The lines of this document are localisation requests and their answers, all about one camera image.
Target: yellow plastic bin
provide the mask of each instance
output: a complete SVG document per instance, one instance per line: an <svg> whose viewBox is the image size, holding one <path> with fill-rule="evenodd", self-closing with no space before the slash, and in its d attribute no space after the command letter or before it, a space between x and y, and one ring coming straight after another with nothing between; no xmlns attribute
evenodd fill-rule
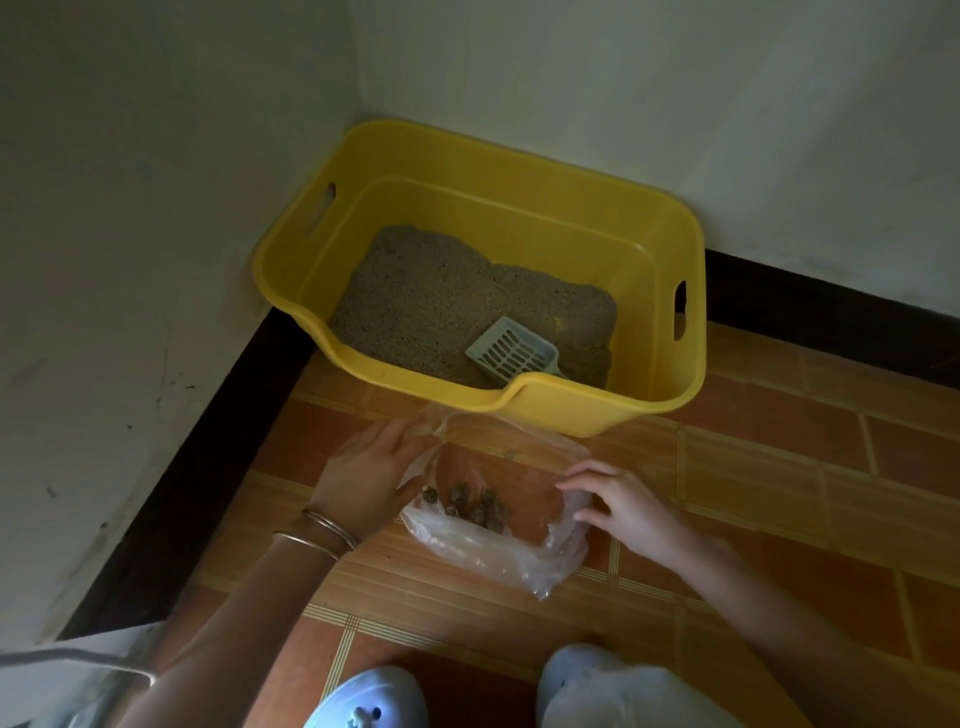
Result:
<svg viewBox="0 0 960 728"><path fill-rule="evenodd" d="M387 225L455 235L494 263L609 291L618 316L607 389L540 373L474 389L341 343L325 322ZM417 124L374 121L347 132L267 233L253 273L270 303L351 374L575 437L676 409L704 379L704 240L687 207L650 187ZM681 283L686 313L678 318Z"/></svg>

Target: orange floor tile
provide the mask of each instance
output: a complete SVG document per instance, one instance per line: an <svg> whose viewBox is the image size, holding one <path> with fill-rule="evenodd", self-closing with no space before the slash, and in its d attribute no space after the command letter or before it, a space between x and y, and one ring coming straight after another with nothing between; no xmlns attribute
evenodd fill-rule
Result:
<svg viewBox="0 0 960 728"><path fill-rule="evenodd" d="M584 444L960 706L960 395L715 325L709 343L708 383L692 404ZM315 356L171 618L163 654L297 515L351 432L420 406ZM508 476L517 465L502 463ZM537 601L452 567L393 524L330 574L248 724L300 726L351 674L395 663L428 695L453 696L436 701L437 711L454 711L437 713L437 724L530 725L543 662L565 643L589 641L676 670L747 725L806 725L676 576L603 533L588 542L580 570Z"/></svg>

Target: bracelet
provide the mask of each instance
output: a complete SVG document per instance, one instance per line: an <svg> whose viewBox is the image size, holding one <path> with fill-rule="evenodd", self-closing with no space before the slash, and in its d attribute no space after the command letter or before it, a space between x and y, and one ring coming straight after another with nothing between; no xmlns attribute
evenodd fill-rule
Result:
<svg viewBox="0 0 960 728"><path fill-rule="evenodd" d="M333 531L340 538L344 540L344 543L347 544L347 547L351 551L355 551L359 544L357 540L350 536L344 528L341 528L339 525L331 521L329 518L320 513L314 513L309 508L304 508L302 511L304 516L306 516L311 521L318 523L329 531Z"/></svg>
<svg viewBox="0 0 960 728"><path fill-rule="evenodd" d="M337 554L335 554L329 548L324 548L323 546L320 546L320 544L314 544L312 541L307 541L306 539L302 539L300 536L294 536L292 533L287 533L286 531L274 531L274 535L282 536L283 538L290 539L291 541L296 541L298 544L303 544L304 546L310 546L311 548L316 548L318 551L322 551L334 561L340 561L340 557L337 556Z"/></svg>

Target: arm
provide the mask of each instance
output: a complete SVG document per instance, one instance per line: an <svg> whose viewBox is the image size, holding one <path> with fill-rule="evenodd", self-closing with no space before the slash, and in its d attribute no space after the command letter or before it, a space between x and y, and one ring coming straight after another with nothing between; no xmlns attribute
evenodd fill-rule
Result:
<svg viewBox="0 0 960 728"><path fill-rule="evenodd" d="M632 473L590 460L559 488L589 491L611 513L578 521L677 573L733 627L817 726L956 726L957 719L719 540L697 534Z"/></svg>
<svg viewBox="0 0 960 728"><path fill-rule="evenodd" d="M309 509L365 540L392 521L416 494L397 488L407 467L433 447L432 438L402 442L409 419L383 421L359 432L331 457ZM347 544L301 516L287 533L336 556ZM281 536L241 580L224 605L124 717L120 728L235 728L243 724L310 597L335 561Z"/></svg>

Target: person's left hand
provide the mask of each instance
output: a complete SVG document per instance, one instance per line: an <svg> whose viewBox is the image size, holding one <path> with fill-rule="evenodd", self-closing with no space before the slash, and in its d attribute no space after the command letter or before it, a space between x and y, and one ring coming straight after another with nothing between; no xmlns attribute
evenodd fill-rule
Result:
<svg viewBox="0 0 960 728"><path fill-rule="evenodd" d="M357 432L334 452L326 463L309 508L344 528L357 541L364 541L413 500L420 485L412 478L397 488L407 468L435 447L435 437L420 436L403 441L416 417L381 420Z"/></svg>

